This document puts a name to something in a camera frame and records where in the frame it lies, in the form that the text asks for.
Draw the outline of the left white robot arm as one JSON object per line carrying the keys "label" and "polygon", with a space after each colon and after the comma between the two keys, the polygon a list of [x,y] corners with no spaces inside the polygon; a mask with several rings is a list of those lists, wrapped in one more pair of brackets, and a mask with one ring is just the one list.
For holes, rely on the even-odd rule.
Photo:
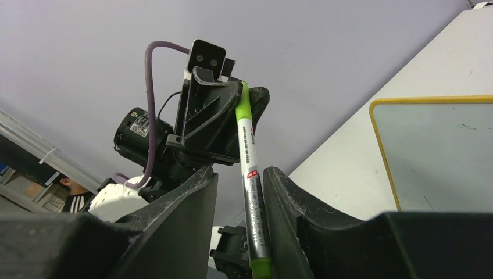
{"label": "left white robot arm", "polygon": [[151,121],[147,111],[132,109],[113,143],[119,155],[144,172],[133,178],[116,174],[99,188],[88,211],[102,221],[115,222],[174,190],[202,167],[239,163],[237,107],[244,91],[252,124],[257,125],[269,103],[269,90],[251,88],[236,78],[214,78],[203,67],[184,76],[175,125],[160,118]]}

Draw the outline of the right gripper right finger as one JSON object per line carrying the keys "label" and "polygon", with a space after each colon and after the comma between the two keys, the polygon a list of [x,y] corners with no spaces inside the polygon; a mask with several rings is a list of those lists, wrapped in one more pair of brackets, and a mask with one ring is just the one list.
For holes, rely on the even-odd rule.
{"label": "right gripper right finger", "polygon": [[363,221],[277,167],[263,172],[275,278],[491,278],[492,214],[384,212]]}

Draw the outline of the yellow framed whiteboard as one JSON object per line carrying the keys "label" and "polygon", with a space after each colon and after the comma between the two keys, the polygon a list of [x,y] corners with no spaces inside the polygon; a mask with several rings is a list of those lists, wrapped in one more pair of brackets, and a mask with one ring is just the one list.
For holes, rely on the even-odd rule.
{"label": "yellow framed whiteboard", "polygon": [[400,212],[492,212],[492,96],[383,98],[369,115]]}

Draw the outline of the white green marker pen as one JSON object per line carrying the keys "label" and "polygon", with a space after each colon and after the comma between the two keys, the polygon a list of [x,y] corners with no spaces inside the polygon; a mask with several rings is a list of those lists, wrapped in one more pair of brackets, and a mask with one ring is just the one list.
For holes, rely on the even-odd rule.
{"label": "white green marker pen", "polygon": [[273,261],[262,183],[256,155],[249,87],[242,82],[240,102],[235,109],[244,191],[246,238],[253,278],[272,278]]}

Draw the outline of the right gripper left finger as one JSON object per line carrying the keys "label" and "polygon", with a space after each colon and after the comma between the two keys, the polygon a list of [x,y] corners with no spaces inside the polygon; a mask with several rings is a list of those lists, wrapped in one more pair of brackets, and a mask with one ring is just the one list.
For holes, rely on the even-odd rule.
{"label": "right gripper left finger", "polygon": [[1,215],[2,278],[206,278],[218,175],[184,184],[115,223],[84,213]]}

